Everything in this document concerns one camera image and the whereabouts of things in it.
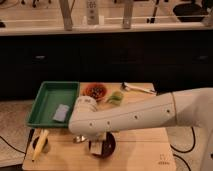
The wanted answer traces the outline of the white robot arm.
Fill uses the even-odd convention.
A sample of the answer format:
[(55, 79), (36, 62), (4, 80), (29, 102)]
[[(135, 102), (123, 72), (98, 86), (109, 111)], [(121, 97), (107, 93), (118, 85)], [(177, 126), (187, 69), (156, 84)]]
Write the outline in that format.
[(97, 140), (101, 133), (122, 130), (198, 126), (205, 130), (200, 171), (213, 169), (213, 88), (176, 91), (97, 112), (73, 113), (68, 128)]

